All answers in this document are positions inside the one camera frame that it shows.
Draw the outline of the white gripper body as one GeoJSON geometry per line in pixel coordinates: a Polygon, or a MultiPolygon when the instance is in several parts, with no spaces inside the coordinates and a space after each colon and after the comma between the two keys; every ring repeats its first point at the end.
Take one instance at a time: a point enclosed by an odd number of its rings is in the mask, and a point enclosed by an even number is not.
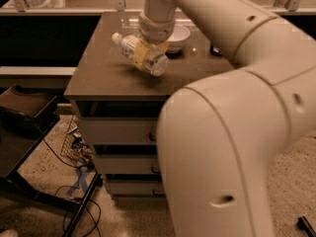
{"type": "Polygon", "coordinates": [[[173,33],[175,21],[155,22],[143,12],[138,17],[138,29],[141,35],[150,43],[159,44],[166,41],[173,33]]]}

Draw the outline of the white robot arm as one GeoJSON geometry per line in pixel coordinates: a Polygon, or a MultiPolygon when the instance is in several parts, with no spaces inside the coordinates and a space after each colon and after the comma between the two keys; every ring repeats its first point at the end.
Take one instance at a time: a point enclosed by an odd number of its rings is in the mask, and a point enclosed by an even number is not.
{"type": "Polygon", "coordinates": [[[249,0],[145,0],[139,30],[168,38],[181,9],[234,65],[191,83],[157,123],[177,237],[275,237],[266,178],[274,155],[316,122],[316,42],[249,0]]]}

